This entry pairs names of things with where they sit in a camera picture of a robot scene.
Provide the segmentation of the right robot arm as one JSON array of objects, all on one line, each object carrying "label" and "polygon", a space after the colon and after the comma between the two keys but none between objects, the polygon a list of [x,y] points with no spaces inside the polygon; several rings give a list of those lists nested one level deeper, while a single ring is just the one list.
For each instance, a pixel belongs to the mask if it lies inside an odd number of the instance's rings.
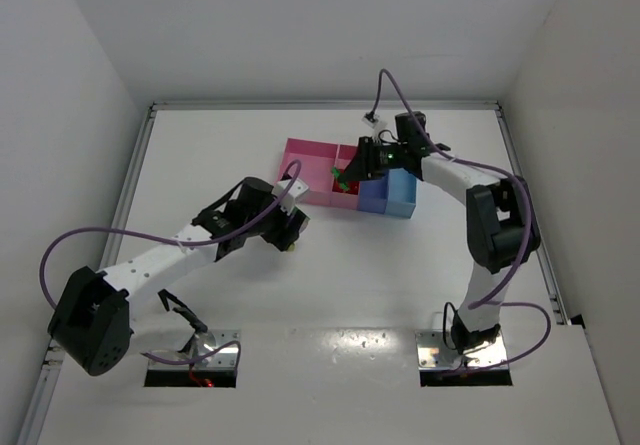
[{"label": "right robot arm", "polygon": [[445,343],[462,354],[494,342],[509,284],[540,244],[525,181],[456,158],[447,145],[430,139],[421,112],[396,115],[396,135],[391,140],[384,139],[388,130],[375,113],[365,114],[363,120],[372,132],[359,138],[354,158],[337,181],[365,182],[404,170],[464,206],[473,268],[463,302],[452,320],[444,323],[449,330]]}]

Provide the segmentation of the red lego brick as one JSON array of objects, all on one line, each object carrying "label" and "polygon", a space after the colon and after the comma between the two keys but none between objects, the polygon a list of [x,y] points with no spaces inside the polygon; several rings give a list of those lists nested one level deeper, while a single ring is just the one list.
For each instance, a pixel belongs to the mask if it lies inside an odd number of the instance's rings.
[{"label": "red lego brick", "polygon": [[334,182],[333,191],[339,194],[358,195],[359,194],[359,182],[346,182],[341,183]]}]

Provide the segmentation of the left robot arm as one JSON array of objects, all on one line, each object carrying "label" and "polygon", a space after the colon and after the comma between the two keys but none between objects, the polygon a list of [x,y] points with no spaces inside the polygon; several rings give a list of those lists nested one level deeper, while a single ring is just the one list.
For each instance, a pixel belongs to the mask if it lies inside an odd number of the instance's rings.
[{"label": "left robot arm", "polygon": [[99,271],[74,271],[48,325],[50,336],[91,376],[110,371],[130,352],[166,365],[207,365],[222,347],[170,286],[252,237],[290,250],[309,221],[298,207],[308,191],[290,175],[274,185],[246,177],[158,246]]}]

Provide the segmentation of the green lego brick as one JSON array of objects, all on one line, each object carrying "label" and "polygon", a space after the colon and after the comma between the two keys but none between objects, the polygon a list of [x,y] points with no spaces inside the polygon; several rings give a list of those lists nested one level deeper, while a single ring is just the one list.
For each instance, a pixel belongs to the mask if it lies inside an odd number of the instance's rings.
[{"label": "green lego brick", "polygon": [[332,190],[333,190],[333,186],[334,186],[334,182],[338,181],[341,183],[346,183],[345,181],[342,180],[342,170],[338,169],[337,167],[332,167],[331,168],[331,175],[333,176],[333,185],[332,185]]}]

